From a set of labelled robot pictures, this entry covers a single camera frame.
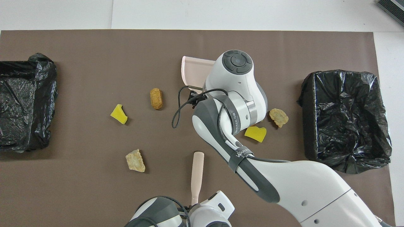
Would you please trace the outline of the small yellow sponge wedge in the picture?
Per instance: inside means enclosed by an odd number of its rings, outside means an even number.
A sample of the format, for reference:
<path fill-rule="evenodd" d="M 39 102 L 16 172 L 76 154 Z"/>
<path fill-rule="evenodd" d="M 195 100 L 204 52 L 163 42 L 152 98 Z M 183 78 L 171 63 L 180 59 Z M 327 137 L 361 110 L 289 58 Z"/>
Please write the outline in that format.
<path fill-rule="evenodd" d="M 125 125 L 128 120 L 127 115 L 123 111 L 123 105 L 121 105 L 121 104 L 116 105 L 114 110 L 111 112 L 110 116 L 123 125 Z"/>

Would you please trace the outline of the grey ribbed device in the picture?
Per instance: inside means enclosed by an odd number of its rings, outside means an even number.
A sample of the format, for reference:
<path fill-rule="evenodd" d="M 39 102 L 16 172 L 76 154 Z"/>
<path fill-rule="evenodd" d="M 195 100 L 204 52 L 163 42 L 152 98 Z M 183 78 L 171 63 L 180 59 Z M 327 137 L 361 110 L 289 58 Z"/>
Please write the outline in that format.
<path fill-rule="evenodd" d="M 376 4 L 404 27 L 404 0 L 377 0 Z"/>

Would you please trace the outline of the beige rounded bread chunk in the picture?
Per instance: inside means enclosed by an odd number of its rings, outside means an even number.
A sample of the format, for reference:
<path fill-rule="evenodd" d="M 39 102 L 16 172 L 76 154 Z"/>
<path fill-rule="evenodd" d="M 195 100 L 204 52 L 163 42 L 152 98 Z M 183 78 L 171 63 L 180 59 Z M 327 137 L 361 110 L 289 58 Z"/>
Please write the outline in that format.
<path fill-rule="evenodd" d="M 281 109 L 271 109 L 269 117 L 274 121 L 278 128 L 282 128 L 289 121 L 287 114 Z"/>

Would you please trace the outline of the beige hand brush black bristles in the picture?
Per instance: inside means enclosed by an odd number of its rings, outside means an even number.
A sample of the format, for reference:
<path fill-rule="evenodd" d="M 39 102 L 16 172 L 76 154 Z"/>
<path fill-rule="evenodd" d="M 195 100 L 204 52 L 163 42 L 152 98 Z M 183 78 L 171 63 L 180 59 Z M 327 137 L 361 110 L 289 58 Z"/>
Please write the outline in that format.
<path fill-rule="evenodd" d="M 199 193 L 202 187 L 204 153 L 196 151 L 193 154 L 193 164 L 191 172 L 191 206 L 198 203 Z"/>

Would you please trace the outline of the yellow sponge chunk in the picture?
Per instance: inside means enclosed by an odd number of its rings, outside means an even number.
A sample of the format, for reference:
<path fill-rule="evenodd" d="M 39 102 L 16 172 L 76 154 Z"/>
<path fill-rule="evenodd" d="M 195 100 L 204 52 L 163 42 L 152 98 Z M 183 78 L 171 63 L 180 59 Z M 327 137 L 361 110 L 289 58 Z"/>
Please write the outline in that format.
<path fill-rule="evenodd" d="M 246 129 L 244 135 L 248 138 L 252 138 L 255 141 L 262 143 L 266 137 L 267 129 L 264 127 L 250 126 Z"/>

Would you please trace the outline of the oval brown bread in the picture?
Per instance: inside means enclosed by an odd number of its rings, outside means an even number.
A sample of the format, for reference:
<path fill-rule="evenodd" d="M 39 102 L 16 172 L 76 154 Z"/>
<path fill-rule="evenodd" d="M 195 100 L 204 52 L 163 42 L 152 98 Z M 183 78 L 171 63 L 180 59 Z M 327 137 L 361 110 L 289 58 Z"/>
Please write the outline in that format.
<path fill-rule="evenodd" d="M 150 101 L 155 110 L 159 110 L 163 106 L 163 93 L 159 88 L 150 90 Z"/>

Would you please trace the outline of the black bag lined bin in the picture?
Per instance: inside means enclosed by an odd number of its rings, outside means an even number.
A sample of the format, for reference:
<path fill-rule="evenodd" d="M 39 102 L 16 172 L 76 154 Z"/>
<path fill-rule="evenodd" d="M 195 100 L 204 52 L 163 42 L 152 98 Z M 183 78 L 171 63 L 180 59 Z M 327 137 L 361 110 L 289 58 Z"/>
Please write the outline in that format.
<path fill-rule="evenodd" d="M 0 153 L 49 145 L 56 78 L 55 63 L 42 53 L 26 61 L 0 61 Z"/>
<path fill-rule="evenodd" d="M 307 159 L 346 174 L 390 164 L 392 142 L 376 75 L 345 70 L 310 73 L 297 103 Z"/>

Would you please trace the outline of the beige plastic dustpan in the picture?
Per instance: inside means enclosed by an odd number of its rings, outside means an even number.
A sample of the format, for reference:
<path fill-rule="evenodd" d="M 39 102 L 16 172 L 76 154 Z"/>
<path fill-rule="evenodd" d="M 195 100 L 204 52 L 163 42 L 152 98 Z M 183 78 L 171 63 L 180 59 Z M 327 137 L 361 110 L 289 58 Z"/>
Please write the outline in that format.
<path fill-rule="evenodd" d="M 215 61 L 183 56 L 181 77 L 185 86 L 202 88 Z"/>

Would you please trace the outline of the brown paper table mat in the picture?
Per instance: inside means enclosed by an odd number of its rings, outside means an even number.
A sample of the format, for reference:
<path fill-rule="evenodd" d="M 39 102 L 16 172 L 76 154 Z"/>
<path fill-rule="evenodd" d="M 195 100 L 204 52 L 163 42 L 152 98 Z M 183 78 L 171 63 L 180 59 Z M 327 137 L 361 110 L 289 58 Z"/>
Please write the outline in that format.
<path fill-rule="evenodd" d="M 242 50 L 269 109 L 282 109 L 282 128 L 266 118 L 262 143 L 237 135 L 257 157 L 305 160 L 302 109 L 305 77 L 316 71 L 379 75 L 371 32 L 208 30 L 2 31 L 0 61 L 42 53 L 57 66 L 58 97 L 47 148 L 0 153 L 0 227 L 122 227 L 150 197 L 190 204 L 193 153 L 205 154 L 200 200 L 221 190 L 235 206 L 234 227 L 299 227 L 284 208 L 258 197 L 196 133 L 190 105 L 177 128 L 181 59 L 216 60 Z M 150 90 L 163 106 L 153 109 Z M 125 125 L 110 116 L 117 104 Z M 145 172 L 128 169 L 125 156 L 140 149 Z"/>

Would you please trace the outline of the beige angular bread chunk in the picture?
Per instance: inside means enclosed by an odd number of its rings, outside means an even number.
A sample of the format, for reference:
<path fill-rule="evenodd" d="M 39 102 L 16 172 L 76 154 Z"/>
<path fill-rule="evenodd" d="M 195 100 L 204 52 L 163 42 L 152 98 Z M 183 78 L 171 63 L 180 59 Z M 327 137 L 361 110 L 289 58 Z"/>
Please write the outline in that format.
<path fill-rule="evenodd" d="M 137 172 L 145 172 L 146 167 L 143 162 L 140 149 L 133 150 L 125 156 L 127 161 L 128 169 Z"/>

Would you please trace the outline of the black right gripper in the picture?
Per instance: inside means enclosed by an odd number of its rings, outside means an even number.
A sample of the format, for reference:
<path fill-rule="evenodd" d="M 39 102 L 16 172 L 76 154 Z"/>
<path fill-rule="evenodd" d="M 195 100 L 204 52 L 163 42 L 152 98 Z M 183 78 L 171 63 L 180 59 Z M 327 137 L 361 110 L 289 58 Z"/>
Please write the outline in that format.
<path fill-rule="evenodd" d="M 206 99 L 208 99 L 207 95 L 205 95 L 205 94 L 201 95 L 201 94 L 198 94 L 195 91 L 191 90 L 189 97 L 188 97 L 188 104 L 192 105 L 192 108 L 195 108 L 199 102 L 202 102 Z"/>

